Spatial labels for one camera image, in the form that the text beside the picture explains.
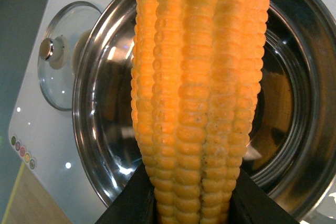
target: stainless steel pot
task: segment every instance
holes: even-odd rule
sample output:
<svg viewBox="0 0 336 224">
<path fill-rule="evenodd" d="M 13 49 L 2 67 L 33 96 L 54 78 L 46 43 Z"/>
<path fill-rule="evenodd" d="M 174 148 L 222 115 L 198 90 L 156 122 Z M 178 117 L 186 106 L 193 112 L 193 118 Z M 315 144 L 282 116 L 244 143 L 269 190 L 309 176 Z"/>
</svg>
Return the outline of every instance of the stainless steel pot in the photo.
<svg viewBox="0 0 336 224">
<path fill-rule="evenodd" d="M 138 166 L 130 69 L 135 0 L 113 0 L 76 74 L 73 126 L 87 176 L 108 206 Z M 300 220 L 336 174 L 336 25 L 320 0 L 271 0 L 262 91 L 244 170 Z"/>
</svg>

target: corn cob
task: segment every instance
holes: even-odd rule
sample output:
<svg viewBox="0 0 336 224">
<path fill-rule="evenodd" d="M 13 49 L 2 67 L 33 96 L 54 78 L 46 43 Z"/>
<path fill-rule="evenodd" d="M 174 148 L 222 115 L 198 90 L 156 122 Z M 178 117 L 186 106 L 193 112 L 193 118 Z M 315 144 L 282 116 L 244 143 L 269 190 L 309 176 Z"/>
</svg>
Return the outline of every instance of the corn cob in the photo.
<svg viewBox="0 0 336 224">
<path fill-rule="evenodd" d="M 137 0 L 132 119 L 160 223 L 225 223 L 269 0 Z"/>
</svg>

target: white surface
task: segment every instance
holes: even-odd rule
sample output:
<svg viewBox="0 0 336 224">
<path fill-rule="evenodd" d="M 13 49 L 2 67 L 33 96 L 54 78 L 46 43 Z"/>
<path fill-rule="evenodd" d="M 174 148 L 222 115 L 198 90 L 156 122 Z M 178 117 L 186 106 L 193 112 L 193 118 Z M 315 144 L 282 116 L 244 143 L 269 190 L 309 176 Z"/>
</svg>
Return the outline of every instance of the white surface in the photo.
<svg viewBox="0 0 336 224">
<path fill-rule="evenodd" d="M 52 108 L 42 96 L 37 78 L 37 55 L 43 34 L 58 11 L 74 1 L 88 1 L 103 10 L 111 0 L 48 1 L 9 126 L 9 139 L 16 136 L 36 159 L 33 172 L 71 221 L 94 223 L 105 206 L 93 191 L 81 166 L 72 131 L 71 112 Z M 322 1 L 335 17 L 336 2 Z M 70 168 L 66 168 L 67 163 L 71 164 Z M 336 188 L 332 188 L 330 193 L 335 191 Z"/>
</svg>

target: white appliance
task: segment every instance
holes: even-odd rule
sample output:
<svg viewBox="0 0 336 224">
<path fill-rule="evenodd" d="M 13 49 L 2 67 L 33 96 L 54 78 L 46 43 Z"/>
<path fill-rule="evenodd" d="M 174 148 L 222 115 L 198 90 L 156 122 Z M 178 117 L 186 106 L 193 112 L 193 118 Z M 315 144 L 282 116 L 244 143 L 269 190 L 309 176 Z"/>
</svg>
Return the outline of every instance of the white appliance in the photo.
<svg viewBox="0 0 336 224">
<path fill-rule="evenodd" d="M 73 223 L 94 223 L 106 206 L 90 185 L 82 167 L 71 111 L 59 111 L 50 106 L 41 92 L 37 74 L 39 47 L 49 23 L 63 7 L 76 1 L 90 2 L 102 12 L 112 0 L 48 1 L 13 111 L 8 138 L 14 152 L 22 157 Z M 336 17 L 336 2 L 322 1 Z M 336 197 L 336 186 L 328 194 Z M 335 216 L 336 203 L 322 203 L 317 211 Z"/>
</svg>

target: metal knob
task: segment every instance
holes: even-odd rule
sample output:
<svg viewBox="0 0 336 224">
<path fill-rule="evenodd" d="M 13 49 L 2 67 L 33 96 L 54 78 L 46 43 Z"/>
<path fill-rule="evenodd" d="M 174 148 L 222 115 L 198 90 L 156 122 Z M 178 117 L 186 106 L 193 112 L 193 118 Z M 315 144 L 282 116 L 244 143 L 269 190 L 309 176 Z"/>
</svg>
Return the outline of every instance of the metal knob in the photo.
<svg viewBox="0 0 336 224">
<path fill-rule="evenodd" d="M 63 48 L 63 42 L 59 37 L 46 38 L 41 42 L 38 54 L 44 60 L 57 61 L 63 55 Z"/>
</svg>

